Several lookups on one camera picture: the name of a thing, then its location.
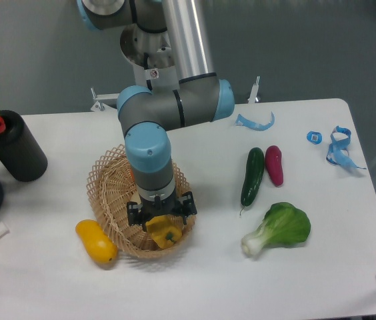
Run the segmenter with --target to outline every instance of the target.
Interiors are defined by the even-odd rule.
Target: blue ribbon
[[[342,140],[336,140],[334,133],[342,133],[347,137]],[[348,153],[348,145],[351,142],[351,131],[346,128],[341,128],[340,126],[336,126],[330,134],[330,139],[332,143],[329,146],[329,150],[327,152],[326,160],[327,162],[331,163],[332,165],[340,165],[344,168],[356,168],[356,169],[366,169],[359,167],[356,165],[348,155],[345,155],[342,150]]]
[[[244,127],[248,127],[249,129],[256,130],[256,131],[265,131],[265,130],[271,128],[273,126],[274,122],[275,122],[275,117],[274,117],[274,113],[272,113],[272,112],[271,112],[271,121],[266,125],[262,125],[260,123],[250,121],[250,120],[244,118],[240,114],[237,117],[237,120],[235,120],[236,125],[242,125]]]

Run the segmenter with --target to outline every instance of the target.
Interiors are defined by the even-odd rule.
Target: gray wall
[[[213,0],[205,16],[215,68],[239,101],[257,75],[266,102],[342,98],[372,160],[376,0]],[[0,1],[0,108],[88,111],[91,86],[100,94],[132,85],[121,30],[87,30],[75,0]]]

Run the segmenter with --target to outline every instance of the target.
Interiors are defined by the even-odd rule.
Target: yellow bell pepper
[[[182,230],[165,215],[152,218],[146,222],[147,232],[161,249],[170,248],[182,238]]]
[[[101,226],[95,220],[82,220],[75,227],[84,248],[90,258],[96,263],[110,263],[118,253],[117,246],[104,234]]]

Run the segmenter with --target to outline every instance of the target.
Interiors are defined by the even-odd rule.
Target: wicker basket
[[[180,197],[190,191],[189,183],[175,163],[173,174],[176,193]],[[172,247],[160,249],[141,226],[130,227],[127,222],[126,204],[134,192],[136,186],[130,176],[130,164],[124,145],[107,151],[96,161],[87,178],[90,206],[105,234],[120,250],[139,258],[158,258],[176,250],[193,228],[195,216],[188,218],[184,225],[182,218],[168,215],[172,222],[182,229],[182,238]]]

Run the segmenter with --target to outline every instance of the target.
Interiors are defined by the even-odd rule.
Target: sticker
[[[341,140],[336,140],[335,133],[342,133],[347,137]],[[351,142],[351,131],[346,128],[341,128],[336,126],[330,134],[330,139],[332,143],[329,145],[329,150],[327,152],[326,160],[332,165],[340,165],[344,168],[355,168],[355,169],[366,169],[359,167],[351,160],[348,153],[348,145]]]
[[[145,79],[146,80],[154,80],[159,78],[159,70],[156,69],[148,69],[145,70]]]
[[[307,134],[307,140],[315,145],[319,145],[323,140],[320,132],[310,131]]]
[[[256,131],[265,131],[271,128],[274,122],[275,122],[275,117],[274,117],[274,113],[272,112],[271,112],[271,121],[266,125],[262,125],[260,123],[250,121],[239,114],[239,116],[237,117],[237,120],[235,120],[235,125],[247,127],[249,129],[256,130]]]

